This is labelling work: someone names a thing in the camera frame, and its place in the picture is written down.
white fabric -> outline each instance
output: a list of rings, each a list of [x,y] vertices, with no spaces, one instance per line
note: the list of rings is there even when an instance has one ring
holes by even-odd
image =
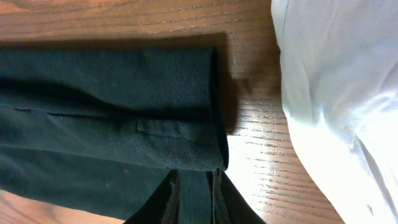
[[[282,102],[346,223],[398,223],[398,1],[273,0]]]

dark green garment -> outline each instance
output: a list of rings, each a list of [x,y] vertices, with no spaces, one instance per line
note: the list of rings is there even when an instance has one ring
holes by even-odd
[[[231,222],[217,65],[212,48],[0,49],[0,188],[135,223]]]

